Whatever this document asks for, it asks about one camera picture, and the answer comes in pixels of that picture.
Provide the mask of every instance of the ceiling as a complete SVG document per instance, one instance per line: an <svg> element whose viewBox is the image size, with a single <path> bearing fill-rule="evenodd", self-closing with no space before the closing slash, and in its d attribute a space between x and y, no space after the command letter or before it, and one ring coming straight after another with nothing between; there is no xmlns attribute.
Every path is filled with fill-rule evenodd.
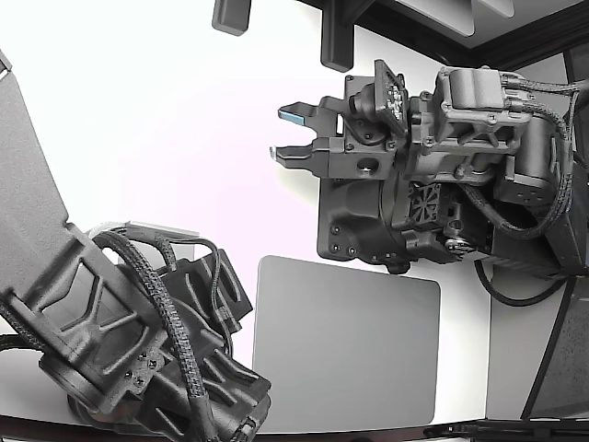
<svg viewBox="0 0 589 442"><path fill-rule="evenodd" d="M480 44L500 37L509 31L518 29L540 18L559 12L569 6L581 3L583 0L514 0L514 16L510 18L497 14L479 0L472 0L472 15L474 17L474 34L464 37L458 32L439 24L437 21L402 5L398 0L378 0L388 7L401 12L403 15L427 25L450 39L459 42L467 48L474 48Z"/></svg>

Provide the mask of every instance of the hole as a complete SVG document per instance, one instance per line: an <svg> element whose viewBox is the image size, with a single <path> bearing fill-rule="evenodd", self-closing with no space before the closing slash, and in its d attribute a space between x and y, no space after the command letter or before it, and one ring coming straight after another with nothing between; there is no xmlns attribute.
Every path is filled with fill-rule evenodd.
<svg viewBox="0 0 589 442"><path fill-rule="evenodd" d="M343 117L338 115L338 127L336 129L338 135L343 135Z"/></svg>
<svg viewBox="0 0 589 442"><path fill-rule="evenodd" d="M462 221L458 221L457 219L455 219L454 221L450 221L450 223L448 223L448 225L451 228L455 228L456 230L462 229Z"/></svg>
<svg viewBox="0 0 589 442"><path fill-rule="evenodd" d="M378 171L379 163L375 158L362 158L358 161L358 170L362 175L374 175Z"/></svg>

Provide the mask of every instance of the mounting bracket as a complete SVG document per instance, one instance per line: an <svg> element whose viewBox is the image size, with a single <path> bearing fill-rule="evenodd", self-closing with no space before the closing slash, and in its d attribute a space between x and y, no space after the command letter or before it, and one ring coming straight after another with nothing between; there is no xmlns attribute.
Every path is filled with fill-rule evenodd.
<svg viewBox="0 0 589 442"><path fill-rule="evenodd" d="M249 26L251 0L215 0L213 28L240 36Z"/></svg>
<svg viewBox="0 0 589 442"><path fill-rule="evenodd" d="M354 23L375 0L325 0L321 64L339 72L353 68Z"/></svg>
<svg viewBox="0 0 589 442"><path fill-rule="evenodd" d="M353 68L354 24L375 0L324 0L321 63L339 72ZM215 0L213 28L231 35L248 30L251 0Z"/></svg>

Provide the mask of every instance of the bolt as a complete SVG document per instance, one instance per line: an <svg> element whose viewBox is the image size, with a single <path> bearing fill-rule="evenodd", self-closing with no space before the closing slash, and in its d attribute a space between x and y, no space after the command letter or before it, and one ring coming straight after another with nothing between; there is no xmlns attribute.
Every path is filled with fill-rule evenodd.
<svg viewBox="0 0 589 442"><path fill-rule="evenodd" d="M454 178L462 180L464 178L465 170L464 167L458 166L454 172Z"/></svg>
<svg viewBox="0 0 589 442"><path fill-rule="evenodd" d="M423 145L425 145L426 147L431 148L434 144L435 138L433 138L432 136L426 136L425 138L423 138Z"/></svg>

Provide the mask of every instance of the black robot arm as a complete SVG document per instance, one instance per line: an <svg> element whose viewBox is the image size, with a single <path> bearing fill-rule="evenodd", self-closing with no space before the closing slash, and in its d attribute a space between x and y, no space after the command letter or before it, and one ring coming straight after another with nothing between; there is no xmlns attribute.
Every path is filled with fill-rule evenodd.
<svg viewBox="0 0 589 442"><path fill-rule="evenodd" d="M1 53L0 153L0 315L19 335L0 350L43 352L40 368L90 425L251 440L270 382L232 358L231 334L252 307L225 252L186 232L126 224L91 238L71 224ZM153 269L136 242L161 250L167 266ZM176 261L170 243L212 253Z"/></svg>
<svg viewBox="0 0 589 442"><path fill-rule="evenodd" d="M318 254L391 273L426 259L586 275L587 171L574 160L572 119L589 82L443 67L433 93L409 97L404 85L376 61L374 76L346 77L343 100L279 110L318 134L310 146L272 150L320 178ZM569 97L570 111L559 116L534 92Z"/></svg>

